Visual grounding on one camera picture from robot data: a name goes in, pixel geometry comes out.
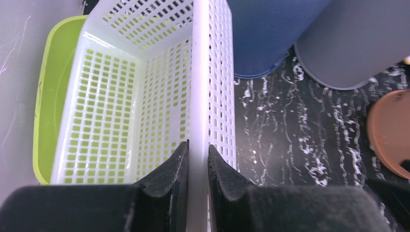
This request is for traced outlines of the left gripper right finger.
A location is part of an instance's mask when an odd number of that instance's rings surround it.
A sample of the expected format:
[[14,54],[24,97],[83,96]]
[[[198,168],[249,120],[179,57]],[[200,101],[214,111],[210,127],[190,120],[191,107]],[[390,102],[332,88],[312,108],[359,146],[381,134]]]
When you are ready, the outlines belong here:
[[376,202],[349,186],[260,187],[208,149],[214,232],[388,232]]

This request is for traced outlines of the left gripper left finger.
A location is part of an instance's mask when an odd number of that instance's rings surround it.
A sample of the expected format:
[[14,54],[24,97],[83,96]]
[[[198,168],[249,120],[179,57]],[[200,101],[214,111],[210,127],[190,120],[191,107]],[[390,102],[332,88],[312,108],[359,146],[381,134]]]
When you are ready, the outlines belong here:
[[133,184],[26,186],[0,209],[3,232],[183,232],[189,142]]

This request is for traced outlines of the white perforated plastic basket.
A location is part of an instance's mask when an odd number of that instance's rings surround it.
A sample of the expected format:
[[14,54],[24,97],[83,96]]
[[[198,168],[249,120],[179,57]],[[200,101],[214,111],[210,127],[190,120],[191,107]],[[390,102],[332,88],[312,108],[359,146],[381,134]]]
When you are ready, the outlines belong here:
[[225,0],[101,0],[79,35],[50,184],[125,184],[190,143],[189,232],[211,231],[207,157],[236,166]]

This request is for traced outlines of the orange plastic bucket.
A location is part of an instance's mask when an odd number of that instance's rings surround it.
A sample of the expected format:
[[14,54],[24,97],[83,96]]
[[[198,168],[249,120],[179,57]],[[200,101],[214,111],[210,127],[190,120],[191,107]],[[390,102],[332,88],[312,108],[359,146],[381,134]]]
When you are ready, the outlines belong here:
[[410,91],[396,90],[377,100],[369,110],[366,131],[371,149],[396,175],[409,179]]

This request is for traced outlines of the blue plastic bucket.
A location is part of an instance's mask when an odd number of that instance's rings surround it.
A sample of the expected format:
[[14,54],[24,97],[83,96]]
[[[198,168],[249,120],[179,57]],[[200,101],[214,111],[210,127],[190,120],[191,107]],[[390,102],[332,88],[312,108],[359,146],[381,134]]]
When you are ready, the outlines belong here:
[[234,75],[262,77],[276,69],[328,0],[230,0]]

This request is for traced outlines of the green plastic basket tray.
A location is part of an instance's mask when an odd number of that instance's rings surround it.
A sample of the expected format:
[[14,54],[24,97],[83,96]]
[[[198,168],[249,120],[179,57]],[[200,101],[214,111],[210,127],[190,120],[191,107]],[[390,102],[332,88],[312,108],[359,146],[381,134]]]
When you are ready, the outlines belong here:
[[36,94],[32,166],[41,185],[50,182],[73,57],[85,15],[66,18],[50,31]]

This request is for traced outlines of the grey plastic bucket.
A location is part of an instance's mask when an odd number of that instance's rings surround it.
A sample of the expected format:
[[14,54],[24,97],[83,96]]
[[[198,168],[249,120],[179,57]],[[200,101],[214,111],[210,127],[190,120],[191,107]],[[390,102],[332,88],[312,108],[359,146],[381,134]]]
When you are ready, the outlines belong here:
[[407,0],[333,0],[294,45],[305,73],[337,90],[370,78],[410,54]]

